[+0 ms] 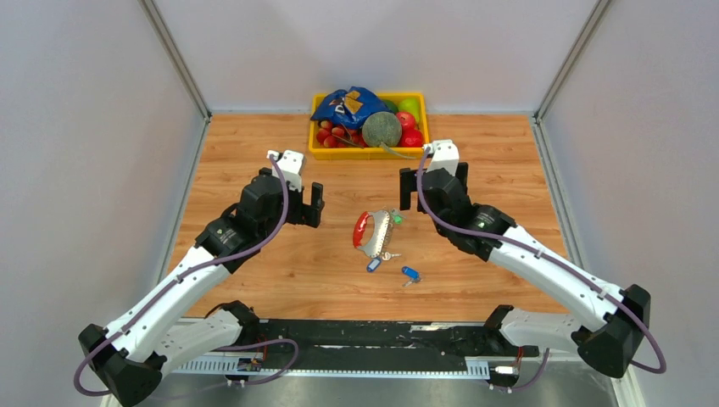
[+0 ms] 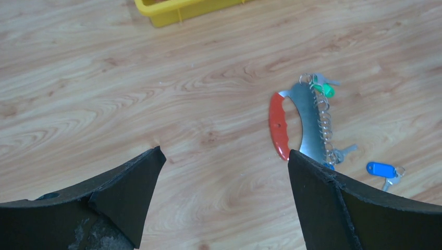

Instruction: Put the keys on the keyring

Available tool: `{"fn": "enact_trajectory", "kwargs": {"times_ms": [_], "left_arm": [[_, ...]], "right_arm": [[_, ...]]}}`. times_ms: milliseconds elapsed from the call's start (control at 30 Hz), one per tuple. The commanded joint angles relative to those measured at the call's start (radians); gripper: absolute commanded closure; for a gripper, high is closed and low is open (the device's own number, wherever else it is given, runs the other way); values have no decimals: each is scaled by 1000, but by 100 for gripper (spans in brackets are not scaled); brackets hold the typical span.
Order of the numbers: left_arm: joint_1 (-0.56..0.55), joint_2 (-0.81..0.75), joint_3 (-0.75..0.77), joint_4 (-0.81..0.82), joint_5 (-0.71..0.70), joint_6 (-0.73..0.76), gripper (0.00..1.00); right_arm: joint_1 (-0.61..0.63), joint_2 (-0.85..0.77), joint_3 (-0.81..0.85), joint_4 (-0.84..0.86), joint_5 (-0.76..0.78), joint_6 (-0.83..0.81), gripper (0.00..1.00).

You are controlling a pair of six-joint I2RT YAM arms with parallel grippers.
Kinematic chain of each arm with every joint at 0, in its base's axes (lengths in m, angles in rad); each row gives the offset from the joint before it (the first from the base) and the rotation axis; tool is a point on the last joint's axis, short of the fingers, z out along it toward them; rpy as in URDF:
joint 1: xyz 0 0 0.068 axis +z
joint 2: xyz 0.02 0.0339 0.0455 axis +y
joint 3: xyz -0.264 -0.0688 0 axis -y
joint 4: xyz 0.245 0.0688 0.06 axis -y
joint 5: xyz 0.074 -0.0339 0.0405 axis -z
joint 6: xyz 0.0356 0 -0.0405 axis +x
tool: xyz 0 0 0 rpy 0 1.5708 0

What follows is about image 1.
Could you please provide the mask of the red handled key ring holder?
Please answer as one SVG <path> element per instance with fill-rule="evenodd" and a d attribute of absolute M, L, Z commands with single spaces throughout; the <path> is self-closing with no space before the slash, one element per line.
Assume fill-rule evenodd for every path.
<path fill-rule="evenodd" d="M 392 224 L 393 218 L 385 209 L 362 212 L 354 224 L 353 246 L 368 258 L 381 257 Z"/>

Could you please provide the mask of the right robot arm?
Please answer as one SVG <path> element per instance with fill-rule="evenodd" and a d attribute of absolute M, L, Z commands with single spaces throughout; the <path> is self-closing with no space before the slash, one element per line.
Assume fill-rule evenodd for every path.
<path fill-rule="evenodd" d="M 486 320 L 484 342 L 496 354 L 537 346 L 577 354 L 597 372 L 624 377 L 643 340 L 650 340 L 651 295 L 632 284 L 622 288 L 582 270 L 548 249 L 513 218 L 467 193 L 468 165 L 399 172 L 399 206 L 432 217 L 437 233 L 459 251 L 502 267 L 530 282 L 566 308 L 566 314 L 533 313 L 499 305 Z"/>

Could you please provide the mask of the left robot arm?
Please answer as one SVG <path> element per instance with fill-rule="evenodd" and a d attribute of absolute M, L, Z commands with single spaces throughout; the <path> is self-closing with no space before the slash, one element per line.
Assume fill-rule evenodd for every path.
<path fill-rule="evenodd" d="M 289 170 L 263 168 L 238 202 L 210 221 L 177 267 L 138 304 L 106 326 L 88 325 L 78 339 L 89 367 L 123 406 L 151 396 L 172 371 L 210 351 L 262 348 L 259 317 L 235 300 L 209 317 L 176 328 L 176 322 L 210 289 L 255 256 L 286 223 L 318 227 L 323 186 L 304 189 Z"/>

